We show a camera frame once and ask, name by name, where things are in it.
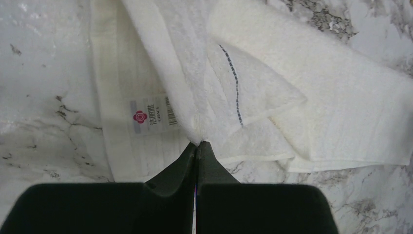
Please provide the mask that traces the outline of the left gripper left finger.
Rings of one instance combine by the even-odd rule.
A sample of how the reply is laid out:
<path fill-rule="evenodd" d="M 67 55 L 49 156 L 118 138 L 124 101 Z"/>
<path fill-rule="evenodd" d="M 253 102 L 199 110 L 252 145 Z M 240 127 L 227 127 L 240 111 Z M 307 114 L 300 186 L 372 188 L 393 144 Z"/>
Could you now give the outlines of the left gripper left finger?
<path fill-rule="evenodd" d="M 149 181 L 45 183 L 16 200 L 3 234 L 189 234 L 196 146 Z"/>

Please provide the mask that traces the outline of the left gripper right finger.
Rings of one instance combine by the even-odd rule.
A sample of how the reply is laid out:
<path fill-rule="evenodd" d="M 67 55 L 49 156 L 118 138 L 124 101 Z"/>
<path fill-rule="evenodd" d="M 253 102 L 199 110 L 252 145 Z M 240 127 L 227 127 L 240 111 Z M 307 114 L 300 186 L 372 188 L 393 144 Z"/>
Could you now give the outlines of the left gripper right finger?
<path fill-rule="evenodd" d="M 206 141 L 196 156 L 196 233 L 338 233 L 327 198 L 317 187 L 240 183 Z"/>

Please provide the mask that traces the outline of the white towel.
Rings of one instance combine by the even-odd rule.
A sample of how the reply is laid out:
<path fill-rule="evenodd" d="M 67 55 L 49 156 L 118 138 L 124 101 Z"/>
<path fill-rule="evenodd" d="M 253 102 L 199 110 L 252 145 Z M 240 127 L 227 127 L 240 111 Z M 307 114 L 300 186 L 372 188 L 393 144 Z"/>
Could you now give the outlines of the white towel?
<path fill-rule="evenodd" d="M 91 43 L 117 181 L 203 141 L 294 173 L 410 163 L 412 79 L 259 0 L 93 0 Z"/>

